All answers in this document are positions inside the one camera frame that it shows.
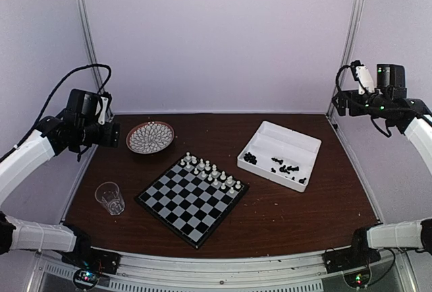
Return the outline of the white plastic tray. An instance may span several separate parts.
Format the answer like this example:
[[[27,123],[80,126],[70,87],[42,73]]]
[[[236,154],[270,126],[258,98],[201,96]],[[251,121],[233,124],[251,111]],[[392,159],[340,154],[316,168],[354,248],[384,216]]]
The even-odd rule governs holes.
[[[321,143],[320,139],[263,121],[238,155],[237,166],[263,179],[302,193],[311,179]],[[256,165],[244,161],[243,156],[247,152],[257,157]],[[282,165],[299,166],[300,170],[290,174],[280,173],[279,168],[282,165],[273,162],[273,157],[283,159]],[[299,182],[302,178],[306,178],[304,184]]]

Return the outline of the black white chessboard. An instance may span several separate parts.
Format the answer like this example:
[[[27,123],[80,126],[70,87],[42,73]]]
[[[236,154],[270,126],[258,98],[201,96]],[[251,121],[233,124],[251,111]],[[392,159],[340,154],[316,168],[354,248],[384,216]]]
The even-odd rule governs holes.
[[[181,167],[180,161],[185,160],[185,156],[168,167],[134,200],[186,243],[199,249],[238,205],[249,185],[218,166],[218,176],[209,183],[211,162],[210,172],[198,166],[201,158],[197,156],[197,165],[191,160]],[[207,174],[205,179],[200,176],[202,171]]]

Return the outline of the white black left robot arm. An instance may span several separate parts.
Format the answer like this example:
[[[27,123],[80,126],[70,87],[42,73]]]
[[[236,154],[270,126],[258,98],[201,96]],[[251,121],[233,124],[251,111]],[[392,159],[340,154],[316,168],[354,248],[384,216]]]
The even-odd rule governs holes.
[[[108,121],[112,96],[73,89],[66,108],[57,116],[37,119],[30,133],[12,152],[1,158],[1,201],[41,165],[64,150],[80,158],[93,146],[116,148],[118,123]],[[83,268],[97,262],[88,238],[73,227],[23,221],[1,214],[1,253],[10,250],[53,250],[69,252]]]

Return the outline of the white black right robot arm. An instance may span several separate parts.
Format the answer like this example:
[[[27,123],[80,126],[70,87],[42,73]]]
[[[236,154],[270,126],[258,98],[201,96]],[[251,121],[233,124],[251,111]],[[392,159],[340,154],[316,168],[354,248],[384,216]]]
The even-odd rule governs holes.
[[[410,210],[414,195],[403,194],[431,182],[431,110],[408,98],[405,69],[379,64],[372,76],[360,61],[335,75],[328,116],[365,189],[377,218],[354,232],[346,251],[360,266],[372,250],[401,249],[431,253],[431,212]]]

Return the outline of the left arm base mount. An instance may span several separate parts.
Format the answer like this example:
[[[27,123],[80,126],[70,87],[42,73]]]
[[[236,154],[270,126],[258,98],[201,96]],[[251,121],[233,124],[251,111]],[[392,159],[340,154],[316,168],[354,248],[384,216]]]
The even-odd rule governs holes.
[[[61,261],[75,266],[72,282],[79,291],[90,291],[95,287],[108,287],[110,276],[117,274],[121,256],[115,252],[107,252],[91,248],[88,257],[77,253],[58,252]]]

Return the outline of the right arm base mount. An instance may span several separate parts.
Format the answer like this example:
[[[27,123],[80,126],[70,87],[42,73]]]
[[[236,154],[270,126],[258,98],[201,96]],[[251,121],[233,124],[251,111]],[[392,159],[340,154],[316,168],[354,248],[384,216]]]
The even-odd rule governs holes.
[[[357,290],[369,285],[371,265],[381,260],[377,250],[362,252],[352,247],[326,250],[322,257],[328,274],[340,272],[345,284]]]

